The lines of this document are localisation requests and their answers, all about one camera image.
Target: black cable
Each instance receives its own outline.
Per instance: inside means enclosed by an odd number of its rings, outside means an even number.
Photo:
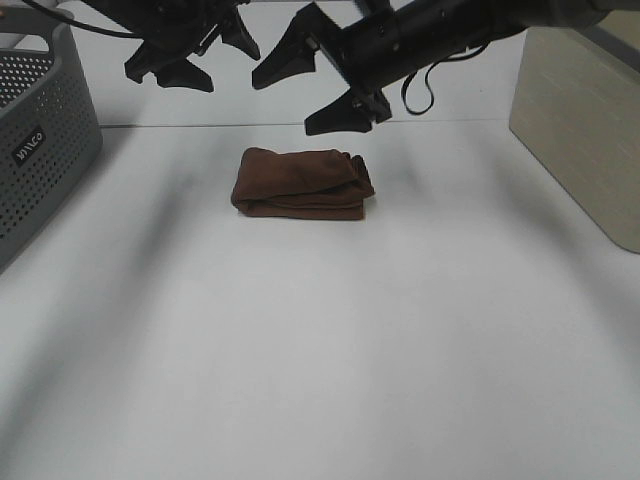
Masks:
[[[77,28],[81,28],[82,30],[88,30],[89,32],[99,33],[100,35],[107,35],[109,37],[116,37],[116,38],[137,38],[137,39],[142,38],[140,35],[137,35],[135,33],[116,32],[115,30],[108,30],[106,28],[100,28],[94,25],[78,22],[77,20],[68,18],[62,15],[61,13],[54,12],[53,10],[47,7],[43,7],[42,5],[40,5],[38,2],[35,2],[34,0],[22,0],[22,1],[27,5],[29,5],[31,8],[38,10],[40,13],[43,13],[48,17],[51,17],[55,20],[58,20],[59,22],[66,23],[68,25],[72,25]]]
[[[424,74],[424,84],[427,87],[427,90],[429,91],[429,96],[431,97],[429,101],[429,105],[424,110],[413,110],[407,103],[407,90],[409,89],[409,85],[411,85],[411,82],[416,77],[418,72],[417,71],[413,72],[411,75],[405,78],[402,84],[402,89],[400,90],[400,95],[402,97],[402,103],[404,103],[404,108],[407,111],[407,113],[414,116],[420,116],[420,115],[424,115],[425,113],[427,113],[429,110],[433,108],[433,105],[436,103],[436,96],[433,93],[433,90],[431,89],[431,85],[429,84],[429,75],[431,74],[434,68],[436,68],[441,63],[462,62],[464,60],[469,60],[473,57],[477,57],[482,52],[484,52],[488,46],[489,44],[485,43],[484,45],[482,45],[481,47],[478,47],[476,50],[474,50],[471,53],[467,53],[464,55],[452,55],[432,64]]]

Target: brown cloth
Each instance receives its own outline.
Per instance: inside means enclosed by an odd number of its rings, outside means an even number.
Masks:
[[[242,156],[231,203],[250,217],[362,220],[363,200],[374,193],[360,156],[250,148]]]

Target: beige box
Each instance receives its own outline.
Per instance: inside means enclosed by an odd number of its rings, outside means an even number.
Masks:
[[[623,24],[637,38],[640,21]],[[598,32],[622,55],[570,30],[528,32],[510,127],[611,240],[640,253],[638,50]]]

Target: basket handle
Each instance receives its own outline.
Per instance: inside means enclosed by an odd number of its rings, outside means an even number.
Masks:
[[[18,33],[22,35],[37,35],[44,38],[49,46],[49,51],[53,54],[54,36],[59,35],[59,31],[69,28],[68,25],[59,22],[51,17],[27,6],[0,7],[3,16],[0,17],[0,33]],[[56,9],[66,17],[73,18],[73,15],[66,11]]]

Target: brown towel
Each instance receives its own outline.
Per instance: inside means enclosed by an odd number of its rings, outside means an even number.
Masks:
[[[337,150],[242,156],[231,203],[250,217],[362,220],[374,194],[362,157]]]

